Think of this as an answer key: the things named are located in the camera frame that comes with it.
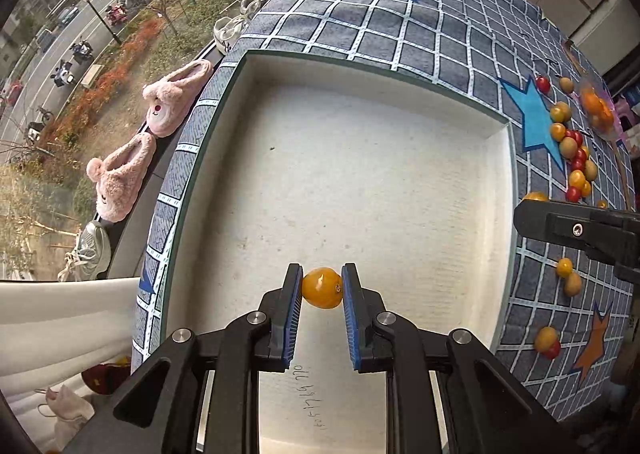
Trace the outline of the red tomato bottom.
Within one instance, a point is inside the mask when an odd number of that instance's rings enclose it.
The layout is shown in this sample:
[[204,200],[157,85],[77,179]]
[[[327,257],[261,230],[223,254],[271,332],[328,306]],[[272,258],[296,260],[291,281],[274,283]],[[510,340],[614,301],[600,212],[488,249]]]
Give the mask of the red tomato bottom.
[[560,350],[561,343],[556,340],[542,355],[549,360],[553,360],[559,356]]

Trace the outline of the large brown longan centre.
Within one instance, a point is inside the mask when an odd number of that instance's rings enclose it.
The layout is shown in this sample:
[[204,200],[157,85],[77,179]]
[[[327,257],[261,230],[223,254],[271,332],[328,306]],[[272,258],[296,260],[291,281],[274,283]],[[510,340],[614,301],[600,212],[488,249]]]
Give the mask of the large brown longan centre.
[[559,150],[563,159],[571,161],[578,151],[578,143],[572,137],[564,137],[559,143]]

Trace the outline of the white sneaker on sill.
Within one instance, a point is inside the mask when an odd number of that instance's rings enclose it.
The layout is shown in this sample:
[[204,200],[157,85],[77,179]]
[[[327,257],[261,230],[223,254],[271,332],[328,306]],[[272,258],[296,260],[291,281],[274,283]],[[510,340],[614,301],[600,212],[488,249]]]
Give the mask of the white sneaker on sill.
[[214,40],[217,50],[225,56],[240,38],[247,25],[247,18],[243,16],[221,17],[214,24]]

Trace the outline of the orange fruit in bowl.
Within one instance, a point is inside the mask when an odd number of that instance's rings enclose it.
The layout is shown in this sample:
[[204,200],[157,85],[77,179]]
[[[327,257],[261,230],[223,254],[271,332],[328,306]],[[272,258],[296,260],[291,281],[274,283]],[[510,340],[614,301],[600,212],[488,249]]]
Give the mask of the orange fruit in bowl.
[[602,113],[603,104],[600,97],[591,90],[583,90],[580,93],[580,102],[584,110],[591,116],[599,116]]

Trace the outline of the grey sneaker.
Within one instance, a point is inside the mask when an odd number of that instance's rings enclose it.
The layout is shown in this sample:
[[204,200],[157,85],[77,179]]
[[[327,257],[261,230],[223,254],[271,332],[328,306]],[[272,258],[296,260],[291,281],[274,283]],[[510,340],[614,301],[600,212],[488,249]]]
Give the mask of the grey sneaker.
[[89,221],[76,237],[76,244],[65,254],[64,268],[58,272],[59,282],[94,281],[111,262],[111,243],[104,226]]

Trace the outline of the brown longan isolated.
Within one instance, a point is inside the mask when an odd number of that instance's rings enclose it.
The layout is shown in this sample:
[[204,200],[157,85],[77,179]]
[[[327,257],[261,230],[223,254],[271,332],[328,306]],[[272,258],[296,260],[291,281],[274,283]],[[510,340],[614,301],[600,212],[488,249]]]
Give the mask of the brown longan isolated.
[[559,78],[558,83],[564,94],[570,95],[575,90],[574,82],[570,79],[570,77],[562,76]]

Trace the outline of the pink fluffy slipper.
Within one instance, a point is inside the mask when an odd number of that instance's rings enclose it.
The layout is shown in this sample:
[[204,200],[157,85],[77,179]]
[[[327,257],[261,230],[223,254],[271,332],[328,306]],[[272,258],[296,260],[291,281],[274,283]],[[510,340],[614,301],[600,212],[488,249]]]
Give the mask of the pink fluffy slipper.
[[105,159],[94,157],[86,167],[96,186],[96,212],[109,222],[124,220],[134,207],[156,150],[153,135],[136,133]]
[[148,103],[146,125],[158,138],[166,138],[178,129],[203,87],[213,75],[213,64],[196,59],[151,85],[145,85],[142,98]]

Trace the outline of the yellow tomato near edge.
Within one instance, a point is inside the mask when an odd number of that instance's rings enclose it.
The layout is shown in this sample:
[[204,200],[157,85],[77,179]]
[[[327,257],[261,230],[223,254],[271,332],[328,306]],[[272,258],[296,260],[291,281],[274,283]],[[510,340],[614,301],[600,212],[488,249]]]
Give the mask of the yellow tomato near edge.
[[561,279],[568,278],[573,270],[573,261],[568,257],[563,257],[556,262],[555,273]]

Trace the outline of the pink fluffy slipper far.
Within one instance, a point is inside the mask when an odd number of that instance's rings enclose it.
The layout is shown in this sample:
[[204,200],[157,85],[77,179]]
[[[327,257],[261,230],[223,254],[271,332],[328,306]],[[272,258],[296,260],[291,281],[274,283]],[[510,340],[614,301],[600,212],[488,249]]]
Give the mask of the pink fluffy slipper far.
[[203,87],[213,75],[213,64],[196,59],[151,85],[145,85],[142,98],[148,103],[146,125],[158,138],[166,138],[178,129]]

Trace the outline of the glass bowl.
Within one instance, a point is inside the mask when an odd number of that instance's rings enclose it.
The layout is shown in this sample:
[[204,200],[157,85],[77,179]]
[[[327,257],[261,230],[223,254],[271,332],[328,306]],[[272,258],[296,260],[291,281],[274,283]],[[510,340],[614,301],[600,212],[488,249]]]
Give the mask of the glass bowl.
[[620,141],[623,130],[608,89],[597,78],[582,75],[577,93],[593,133],[610,142]]

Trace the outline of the white shallow box tray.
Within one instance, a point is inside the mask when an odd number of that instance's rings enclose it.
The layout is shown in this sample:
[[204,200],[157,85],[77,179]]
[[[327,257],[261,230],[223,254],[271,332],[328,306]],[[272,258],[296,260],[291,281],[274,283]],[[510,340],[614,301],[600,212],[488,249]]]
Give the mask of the white shallow box tray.
[[221,329],[290,263],[340,270],[420,329],[493,346],[512,273],[508,124],[440,86],[277,51],[221,66],[167,269],[168,329]]

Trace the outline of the yellow cherry tomato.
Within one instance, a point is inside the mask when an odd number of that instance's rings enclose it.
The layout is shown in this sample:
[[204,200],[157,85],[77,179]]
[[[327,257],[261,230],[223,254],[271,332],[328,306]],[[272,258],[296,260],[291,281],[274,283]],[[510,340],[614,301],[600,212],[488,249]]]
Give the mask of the yellow cherry tomato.
[[311,306],[333,309],[339,306],[343,299],[342,277],[328,267],[314,269],[303,277],[302,295]]

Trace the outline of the pink fluffy slipper near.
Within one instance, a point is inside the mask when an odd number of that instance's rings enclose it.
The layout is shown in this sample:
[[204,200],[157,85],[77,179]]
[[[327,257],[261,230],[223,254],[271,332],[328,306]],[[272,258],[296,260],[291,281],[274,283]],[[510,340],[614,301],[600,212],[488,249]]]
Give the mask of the pink fluffy slipper near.
[[153,135],[136,133],[105,159],[94,157],[86,167],[96,186],[96,212],[109,222],[124,220],[134,207],[156,150]]

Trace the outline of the red cherry tomato isolated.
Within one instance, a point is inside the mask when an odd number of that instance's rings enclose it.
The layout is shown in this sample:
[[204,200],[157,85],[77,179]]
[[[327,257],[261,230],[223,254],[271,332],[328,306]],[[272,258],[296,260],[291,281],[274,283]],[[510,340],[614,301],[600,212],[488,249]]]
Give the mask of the red cherry tomato isolated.
[[538,89],[538,92],[541,92],[544,96],[548,96],[551,90],[551,84],[549,78],[544,75],[538,75],[535,78],[535,85]]

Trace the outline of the grey checked star tablecloth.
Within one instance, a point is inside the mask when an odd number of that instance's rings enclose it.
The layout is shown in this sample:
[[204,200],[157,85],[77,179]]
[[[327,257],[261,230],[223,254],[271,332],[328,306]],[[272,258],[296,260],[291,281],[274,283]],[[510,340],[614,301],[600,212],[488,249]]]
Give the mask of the grey checked star tablecloth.
[[[140,365],[160,344],[169,251],[186,207],[186,184],[204,148],[218,103],[250,49],[288,50],[370,64],[445,87],[506,117],[516,148],[519,193],[561,199],[567,176],[533,139],[533,120],[506,92],[530,77],[577,72],[564,35],[527,0],[268,0],[206,85],[186,120],[160,189],[142,268],[132,338]],[[568,257],[582,278],[575,297],[563,291],[556,262]],[[604,393],[620,352],[632,287],[583,252],[519,239],[514,285],[500,325],[498,358],[556,418],[566,419]],[[559,356],[534,348],[552,326]]]

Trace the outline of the white sofa cushion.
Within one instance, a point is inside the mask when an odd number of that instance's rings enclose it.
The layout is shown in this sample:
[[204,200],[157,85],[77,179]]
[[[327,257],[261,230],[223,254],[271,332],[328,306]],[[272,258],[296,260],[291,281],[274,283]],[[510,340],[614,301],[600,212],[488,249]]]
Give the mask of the white sofa cushion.
[[46,389],[131,351],[137,278],[1,284],[1,391]]

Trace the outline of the brown longan near edge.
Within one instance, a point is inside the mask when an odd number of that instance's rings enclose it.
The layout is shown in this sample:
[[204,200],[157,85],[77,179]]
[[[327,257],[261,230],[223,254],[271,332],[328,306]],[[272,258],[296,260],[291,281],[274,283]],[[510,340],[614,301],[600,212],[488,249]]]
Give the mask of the brown longan near edge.
[[576,271],[570,272],[563,282],[563,291],[567,297],[575,297],[582,290],[582,278]]

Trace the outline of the yellow tomato bottom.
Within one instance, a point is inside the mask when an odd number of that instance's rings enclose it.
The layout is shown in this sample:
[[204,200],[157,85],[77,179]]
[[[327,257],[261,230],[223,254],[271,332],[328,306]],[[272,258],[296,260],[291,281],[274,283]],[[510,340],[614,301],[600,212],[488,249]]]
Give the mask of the yellow tomato bottom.
[[558,341],[556,330],[552,326],[544,326],[538,330],[534,340],[534,348],[538,353],[543,354],[554,348]]

